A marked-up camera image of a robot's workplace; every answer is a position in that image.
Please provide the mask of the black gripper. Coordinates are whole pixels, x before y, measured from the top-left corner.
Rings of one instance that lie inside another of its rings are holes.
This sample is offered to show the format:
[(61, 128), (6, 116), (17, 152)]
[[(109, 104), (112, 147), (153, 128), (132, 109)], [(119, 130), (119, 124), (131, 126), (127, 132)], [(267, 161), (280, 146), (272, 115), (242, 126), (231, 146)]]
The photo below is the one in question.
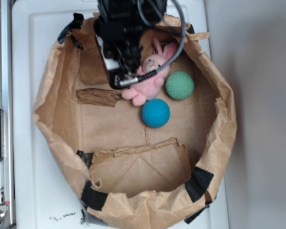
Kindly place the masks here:
[(101, 48), (109, 85), (121, 90), (139, 82), (142, 35), (166, 12), (165, 0), (100, 0), (93, 28)]

